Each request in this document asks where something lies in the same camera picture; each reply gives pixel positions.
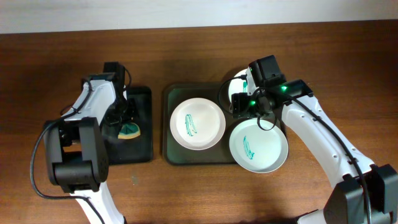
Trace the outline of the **green yellow sponge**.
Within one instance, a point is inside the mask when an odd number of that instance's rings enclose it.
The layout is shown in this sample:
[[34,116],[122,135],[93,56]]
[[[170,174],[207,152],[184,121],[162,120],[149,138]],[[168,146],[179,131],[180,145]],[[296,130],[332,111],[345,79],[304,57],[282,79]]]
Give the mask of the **green yellow sponge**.
[[134,139],[141,135],[140,127],[134,123],[124,123],[118,134],[118,139]]

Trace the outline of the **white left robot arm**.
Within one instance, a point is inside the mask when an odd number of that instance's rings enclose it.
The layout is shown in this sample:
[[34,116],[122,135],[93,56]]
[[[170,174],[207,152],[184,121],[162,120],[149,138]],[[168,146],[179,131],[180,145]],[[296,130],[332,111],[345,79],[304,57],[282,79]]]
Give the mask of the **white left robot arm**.
[[109,156],[101,132],[107,112],[126,108],[125,68],[106,62],[103,72],[81,82],[81,94],[55,121],[47,121],[42,137],[47,173],[53,185],[76,200],[90,223],[125,223],[116,208],[106,179]]

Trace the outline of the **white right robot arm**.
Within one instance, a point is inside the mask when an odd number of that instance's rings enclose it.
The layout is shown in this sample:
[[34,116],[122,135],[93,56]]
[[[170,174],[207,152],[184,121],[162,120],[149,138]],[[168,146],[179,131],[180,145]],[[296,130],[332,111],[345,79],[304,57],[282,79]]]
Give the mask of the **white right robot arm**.
[[251,62],[242,78],[248,90],[232,95],[233,117],[260,125],[273,114],[304,142],[333,187],[323,209],[296,223],[397,222],[397,171],[377,166],[353,146],[303,80],[288,82],[273,55]]

